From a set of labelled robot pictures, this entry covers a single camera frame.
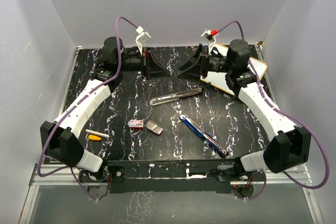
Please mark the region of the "staple strip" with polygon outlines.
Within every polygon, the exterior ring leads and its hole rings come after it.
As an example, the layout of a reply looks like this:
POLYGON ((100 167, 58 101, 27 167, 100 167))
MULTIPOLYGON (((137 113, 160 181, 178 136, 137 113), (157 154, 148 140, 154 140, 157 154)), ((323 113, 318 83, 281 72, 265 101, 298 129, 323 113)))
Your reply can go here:
POLYGON ((163 133, 163 127, 161 127, 159 124, 156 122, 149 120, 146 125, 146 129, 149 130, 150 132, 156 134, 156 135, 161 135, 163 133))

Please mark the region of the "red staple box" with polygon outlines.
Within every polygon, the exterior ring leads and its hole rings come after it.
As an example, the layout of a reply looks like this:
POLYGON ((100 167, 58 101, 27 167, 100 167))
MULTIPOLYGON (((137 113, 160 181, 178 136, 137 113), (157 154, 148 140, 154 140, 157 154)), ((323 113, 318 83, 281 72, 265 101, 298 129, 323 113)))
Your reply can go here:
POLYGON ((144 121, 143 120, 130 120, 128 126, 131 129, 143 129, 144 121))

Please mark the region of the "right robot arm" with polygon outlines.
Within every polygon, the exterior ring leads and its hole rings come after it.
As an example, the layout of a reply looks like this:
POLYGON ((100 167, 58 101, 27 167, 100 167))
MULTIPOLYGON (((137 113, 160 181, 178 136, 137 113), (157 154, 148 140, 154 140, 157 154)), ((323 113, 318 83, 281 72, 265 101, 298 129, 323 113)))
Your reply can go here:
POLYGON ((247 180, 255 170, 279 173, 307 162, 311 134, 286 116, 267 99, 257 74, 251 70, 249 44, 243 39, 230 42, 225 56, 211 55, 199 45, 195 55, 178 69, 178 78, 198 81, 209 72, 224 72, 225 81, 234 95, 246 104, 268 135, 270 143, 264 151, 235 158, 233 172, 240 180, 247 180))

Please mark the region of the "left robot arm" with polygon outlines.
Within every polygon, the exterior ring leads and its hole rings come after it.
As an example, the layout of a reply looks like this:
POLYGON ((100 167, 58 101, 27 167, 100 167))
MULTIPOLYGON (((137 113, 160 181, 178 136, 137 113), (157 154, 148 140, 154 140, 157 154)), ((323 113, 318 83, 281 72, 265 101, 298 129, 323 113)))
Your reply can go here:
POLYGON ((79 136, 95 110, 122 81, 123 72, 131 71, 139 72, 144 79, 169 78, 173 73, 154 57, 151 48, 126 49, 121 39, 107 38, 84 90, 63 114, 41 125, 42 156, 68 167, 87 170, 96 181, 104 181, 108 168, 101 157, 81 145, 79 136))

